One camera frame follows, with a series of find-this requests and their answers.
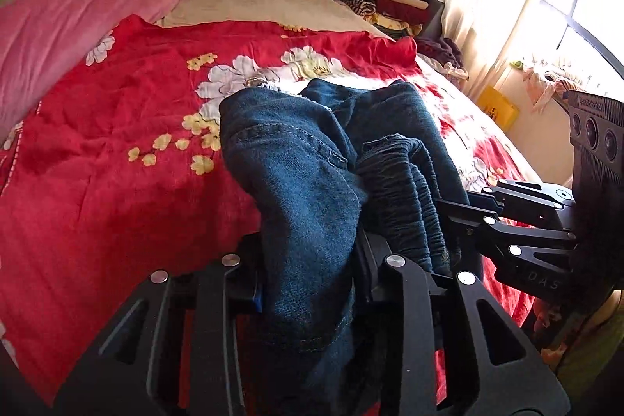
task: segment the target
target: denim fabric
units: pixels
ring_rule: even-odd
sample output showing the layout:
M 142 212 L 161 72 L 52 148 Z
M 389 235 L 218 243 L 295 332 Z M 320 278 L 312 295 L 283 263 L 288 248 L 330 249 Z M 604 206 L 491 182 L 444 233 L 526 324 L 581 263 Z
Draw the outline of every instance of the denim fabric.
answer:
M 356 173 L 369 193 L 367 207 L 377 219 L 377 232 L 388 240 L 392 252 L 416 261 L 428 272 L 450 276 L 432 200 L 440 197 L 438 182 L 422 142 L 401 135 L 366 142 Z
M 410 84 L 360 91 L 312 80 L 302 96 L 247 88 L 220 105 L 227 168 L 261 213 L 267 283 L 263 313 L 248 334 L 257 404 L 261 414 L 349 415 L 375 400 L 383 370 L 379 331 L 353 311 L 349 257 L 367 199 L 358 156 L 372 164 L 381 139 L 397 133 L 403 136 L 389 140 L 411 144 L 401 155 L 401 176 L 417 190 L 424 235 L 415 241 L 433 247 L 435 263 L 417 244 L 405 252 L 425 266 L 428 259 L 429 269 L 440 264 L 444 243 L 422 204 L 437 193 L 467 198 Z
M 421 140 L 438 176 L 441 198 L 469 204 L 436 123 L 411 83 L 397 80 L 388 87 L 369 91 L 315 78 L 301 95 L 332 109 L 358 154 L 361 154 L 365 142 L 388 135 L 399 134 Z

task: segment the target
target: white flower print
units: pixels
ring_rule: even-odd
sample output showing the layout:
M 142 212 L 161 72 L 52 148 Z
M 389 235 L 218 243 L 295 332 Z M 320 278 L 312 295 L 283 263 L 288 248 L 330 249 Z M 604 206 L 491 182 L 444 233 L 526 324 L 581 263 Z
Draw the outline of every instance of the white flower print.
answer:
M 305 86 L 303 82 L 312 78 L 328 79 L 332 76 L 353 76 L 342 67 L 338 59 L 327 59 L 316 53 L 311 46 L 291 48 L 282 56 L 286 66 L 260 68 L 254 59 L 239 55 L 232 66 L 218 65 L 210 68 L 208 81 L 202 81 L 195 93 L 202 99 L 209 99 L 199 110 L 204 120 L 220 122 L 219 105 L 227 96 L 259 83 L 275 84 L 282 92 L 298 94 Z
M 202 81 L 195 93 L 202 99 L 210 99 L 199 110 L 204 120 L 220 121 L 219 105 L 227 96 L 245 88 L 247 80 L 257 76 L 258 65 L 254 59 L 239 55 L 232 61 L 232 67 L 218 65 L 210 68 L 209 81 Z
M 115 37 L 111 34 L 113 34 L 113 31 L 105 35 L 97 46 L 87 54 L 87 60 L 85 62 L 87 66 L 92 66 L 94 62 L 99 64 L 108 57 L 108 50 L 115 44 Z
M 6 352 L 9 354 L 9 356 L 13 360 L 13 363 L 15 363 L 15 366 L 17 367 L 18 361 L 16 359 L 15 348 L 13 347 L 13 344 L 11 344 L 6 338 L 3 338 L 5 333 L 6 328 L 2 324 L 2 321 L 0 321 L 0 343 L 2 343 L 2 345 L 6 349 Z
M 316 53 L 311 46 L 291 48 L 282 55 L 282 62 L 287 64 L 300 80 L 350 74 L 338 59 L 333 58 L 330 61 L 324 55 Z

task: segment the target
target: patterned cloth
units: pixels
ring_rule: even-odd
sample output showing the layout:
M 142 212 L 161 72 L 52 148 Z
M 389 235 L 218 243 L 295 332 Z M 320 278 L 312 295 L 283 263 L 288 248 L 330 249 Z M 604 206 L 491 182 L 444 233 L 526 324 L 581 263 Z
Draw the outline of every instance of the patterned cloth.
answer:
M 373 15 L 375 12 L 375 3 L 365 0 L 345 0 L 344 2 L 353 13 L 359 16 Z
M 526 86 L 533 111 L 541 113 L 557 94 L 564 102 L 568 100 L 569 90 L 585 90 L 583 84 L 589 76 L 574 66 L 564 57 L 538 58 L 531 56 L 520 62 L 523 69 L 523 81 Z

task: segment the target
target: metal screw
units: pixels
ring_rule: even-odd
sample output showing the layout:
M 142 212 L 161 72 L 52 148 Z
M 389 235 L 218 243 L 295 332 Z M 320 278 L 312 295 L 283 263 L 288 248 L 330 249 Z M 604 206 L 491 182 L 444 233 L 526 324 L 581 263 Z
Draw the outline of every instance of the metal screw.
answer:
M 471 272 L 460 272 L 457 274 L 457 280 L 462 284 L 472 285 L 477 282 L 477 278 Z
M 226 254 L 221 258 L 221 264 L 223 266 L 236 266 L 238 263 L 240 263 L 238 254 Z
M 150 280 L 154 284 L 162 284 L 163 282 L 166 282 L 168 278 L 169 274 L 164 270 L 156 270 L 152 275 L 150 275 Z
M 386 257 L 386 263 L 394 268 L 400 268 L 405 265 L 405 259 L 398 254 L 390 254 L 390 256 Z

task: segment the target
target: bedsheet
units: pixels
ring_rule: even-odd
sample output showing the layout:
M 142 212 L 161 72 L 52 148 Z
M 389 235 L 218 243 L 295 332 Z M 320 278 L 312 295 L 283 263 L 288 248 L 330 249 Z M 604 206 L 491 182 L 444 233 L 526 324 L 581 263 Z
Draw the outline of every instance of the bedsheet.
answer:
M 409 80 L 468 189 L 537 179 L 486 115 L 416 59 L 411 38 L 266 21 L 164 29 L 134 15 L 107 37 L 107 51 L 68 72 L 0 150 L 0 338 L 49 403 L 151 272 L 200 269 L 257 231 L 253 201 L 225 169 L 214 107 L 255 80 L 292 93 L 311 78 L 368 89 Z M 491 264 L 485 272 L 521 323 L 531 298 L 498 284 Z

